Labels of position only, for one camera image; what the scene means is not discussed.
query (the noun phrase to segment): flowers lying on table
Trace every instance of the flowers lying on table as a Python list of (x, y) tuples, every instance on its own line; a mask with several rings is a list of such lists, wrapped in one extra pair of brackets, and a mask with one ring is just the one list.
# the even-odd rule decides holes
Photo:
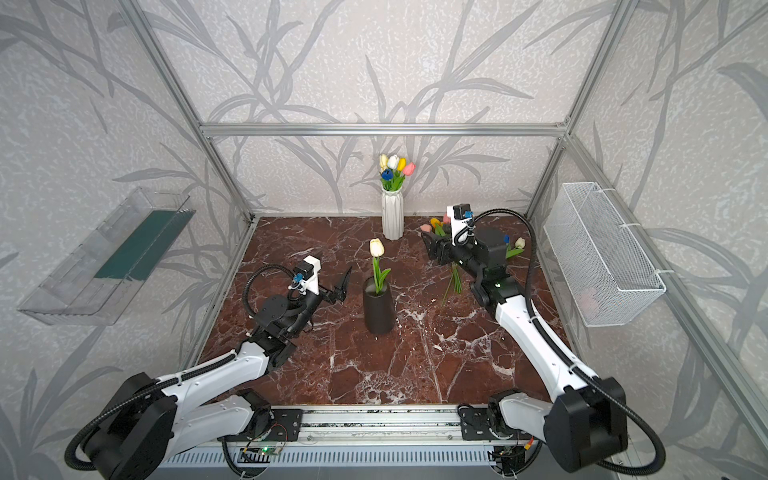
[(384, 280), (391, 268), (384, 270), (383, 272), (379, 268), (379, 257), (384, 254), (384, 244), (378, 238), (371, 240), (369, 249), (371, 250), (371, 257), (373, 257), (373, 281), (376, 283), (376, 293), (381, 293), (384, 288)]
[[(435, 231), (436, 235), (439, 235), (440, 237), (445, 237), (446, 233), (443, 229), (443, 226), (446, 223), (451, 223), (451, 218), (448, 217), (448, 215), (445, 215), (443, 218), (443, 221), (433, 218), (429, 221), (429, 225), (422, 225), (421, 229), (425, 232), (431, 232), (433, 229)], [(456, 265), (456, 262), (451, 263), (451, 279), (448, 281), (448, 287), (445, 288), (445, 294), (442, 296), (442, 302), (441, 305), (445, 303), (445, 298), (448, 296), (448, 291), (451, 289), (451, 284), (453, 284), (453, 291), (458, 293), (462, 292), (462, 278), (458, 275), (458, 265)]]
[(515, 240), (515, 248), (512, 248), (512, 245), (509, 243), (509, 235), (504, 235), (504, 242), (507, 243), (507, 258), (519, 255), (525, 249), (525, 238), (523, 237)]
[(409, 164), (405, 158), (398, 158), (397, 155), (387, 158), (386, 155), (381, 154), (379, 155), (379, 169), (381, 170), (384, 190), (396, 192), (400, 190), (406, 177), (413, 175), (416, 166), (413, 162)]

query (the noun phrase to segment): wallpaper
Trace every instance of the wallpaper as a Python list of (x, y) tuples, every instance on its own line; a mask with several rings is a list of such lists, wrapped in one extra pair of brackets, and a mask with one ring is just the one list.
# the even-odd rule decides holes
[(379, 154), (416, 169), (402, 187), (406, 215), (525, 210), (554, 146), (550, 137), (228, 137), (217, 147), (256, 212), (381, 211)]
[(613, 9), (595, 0), (141, 4), (207, 122), (455, 123), (489, 105), (484, 122), (562, 121)]
[[(0, 3), (0, 472), (64, 467), (128, 376), (172, 372), (246, 224), (113, 2)], [(47, 326), (19, 303), (136, 187), (197, 212), (114, 326)]]
[(635, 12), (578, 136), (768, 395), (768, 2)]
[[(663, 296), (627, 325), (588, 329), (582, 323), (542, 227), (560, 185), (588, 180), (566, 152), (533, 216), (541, 242), (540, 261), (574, 351), (598, 375), (616, 378), (627, 393), (627, 404), (660, 435), (667, 464), (652, 478), (768, 478), (768, 458)], [(653, 458), (652, 445), (632, 422), (627, 427), (631, 444), (615, 461), (647, 464)]]

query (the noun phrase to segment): metal rail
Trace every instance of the metal rail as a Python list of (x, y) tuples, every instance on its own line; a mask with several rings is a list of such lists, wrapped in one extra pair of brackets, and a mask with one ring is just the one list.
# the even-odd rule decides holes
[(229, 192), (237, 206), (243, 211), (243, 215), (250, 220), (253, 215), (250, 211), (248, 201), (245, 199), (242, 192), (240, 192), (240, 189), (237, 188), (237, 184), (235, 184), (231, 172), (224, 164), (214, 146), (200, 131), (200, 120), (197, 118), (192, 102), (181, 87), (181, 82), (176, 76), (173, 68), (170, 66), (170, 61), (160, 47), (160, 42), (157, 40), (152, 27), (149, 25), (149, 20), (147, 20), (147, 17), (144, 15), (144, 11), (141, 9), (141, 6), (139, 6), (138, 1), (118, 0), (118, 4), (122, 8), (127, 26), (134, 31), (134, 34), (139, 41), (139, 45), (144, 49), (150, 62), (155, 67), (155, 70), (157, 70), (157, 74), (160, 75), (161, 80), (168, 88), (171, 97), (173, 97), (176, 105), (179, 107), (181, 115), (184, 117), (184, 120), (187, 121), (187, 126), (192, 132), (192, 135), (195, 136), (197, 143), (200, 144), (200, 148), (208, 157), (208, 161), (213, 166), (214, 171), (219, 178), (221, 178), (227, 192)]
[(563, 124), (202, 124), (207, 137), (560, 137)]
[[(616, 2), (613, 15), (605, 29), (603, 39), (598, 46), (598, 50), (594, 53), (594, 58), (592, 58), (592, 63), (589, 65), (587, 74), (584, 76), (584, 81), (581, 82), (581, 87), (576, 94), (576, 99), (571, 107), (571, 111), (568, 112), (568, 116), (565, 118), (564, 125), (566, 134), (573, 132), (576, 124), (581, 119), (581, 115), (587, 107), (589, 98), (592, 96), (594, 89), (598, 86), (600, 79), (605, 73), (608, 61), (611, 60), (611, 56), (614, 54), (614, 51), (616, 51), (616, 47), (619, 45), (619, 41), (621, 40), (622, 35), (624, 35), (624, 31), (627, 29), (627, 25), (629, 25), (632, 12), (634, 12), (638, 2), (639, 0), (619, 0)], [(547, 167), (544, 169), (544, 173), (541, 175), (541, 179), (536, 185), (536, 190), (534, 190), (531, 203), (528, 204), (528, 209), (525, 212), (527, 217), (533, 215), (534, 210), (536, 210), (536, 207), (538, 207), (541, 202), (545, 187), (549, 184), (549, 180), (560, 165), (562, 154), (563, 147), (560, 143), (560, 138), (558, 138), (558, 143), (549, 157)]]

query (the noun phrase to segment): black vase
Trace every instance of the black vase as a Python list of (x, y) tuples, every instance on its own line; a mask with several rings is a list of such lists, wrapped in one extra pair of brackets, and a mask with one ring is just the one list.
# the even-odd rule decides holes
[(392, 289), (384, 280), (384, 288), (376, 293), (376, 281), (370, 277), (362, 288), (362, 311), (366, 316), (366, 327), (374, 335), (384, 335), (395, 328), (397, 318)]

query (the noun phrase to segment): brown marble surface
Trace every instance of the brown marble surface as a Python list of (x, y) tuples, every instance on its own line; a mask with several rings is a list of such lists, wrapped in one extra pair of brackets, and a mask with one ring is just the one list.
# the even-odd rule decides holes
[[(511, 388), (548, 399), (517, 343), (475, 302), (467, 273), (460, 270), (462, 293), (449, 292), (442, 304), (451, 269), (427, 259), (418, 228), (428, 220), (407, 217), (403, 238), (389, 241), (379, 217), (262, 218), (202, 360), (236, 347), (253, 328), (240, 296), (256, 268), (264, 263), (293, 268), (311, 254), (322, 261), (320, 283), (327, 287), (348, 265), (355, 266), (345, 303), (321, 306), (314, 329), (294, 339), (297, 348), (289, 361), (238, 389), (253, 388), (274, 405), (486, 403), (488, 396)], [(525, 226), (515, 218), (488, 218), (483, 225), (529, 242)], [(392, 268), (388, 281), (398, 312), (395, 329), (384, 336), (370, 334), (362, 316), (362, 283), (372, 272), (368, 242), (373, 237), (384, 243), (382, 270)], [(525, 252), (509, 260), (508, 271), (521, 284), (527, 268)], [(262, 276), (253, 283), (251, 304), (260, 306), (268, 296), (285, 293), (286, 286), (282, 273)], [(533, 291), (535, 305), (567, 343), (540, 269)]]

